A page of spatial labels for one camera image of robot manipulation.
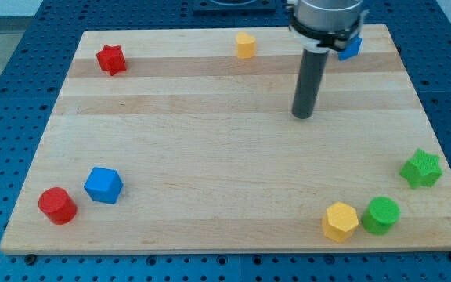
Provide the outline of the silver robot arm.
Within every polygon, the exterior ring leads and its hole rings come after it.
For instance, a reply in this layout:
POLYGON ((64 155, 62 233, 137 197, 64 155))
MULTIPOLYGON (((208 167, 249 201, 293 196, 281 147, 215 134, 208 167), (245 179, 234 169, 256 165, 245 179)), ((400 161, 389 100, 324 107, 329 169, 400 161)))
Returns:
POLYGON ((363 0, 297 0, 289 30, 308 52, 342 52, 359 37, 367 13, 363 0))

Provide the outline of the blue block behind arm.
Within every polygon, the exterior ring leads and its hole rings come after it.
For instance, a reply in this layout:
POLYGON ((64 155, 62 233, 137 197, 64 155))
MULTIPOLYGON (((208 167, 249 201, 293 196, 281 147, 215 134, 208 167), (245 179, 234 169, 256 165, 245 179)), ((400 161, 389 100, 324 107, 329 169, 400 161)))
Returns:
POLYGON ((338 59, 340 61, 345 61, 358 56, 362 47, 362 43, 363 39, 361 37, 358 37, 344 51, 338 53, 338 59))

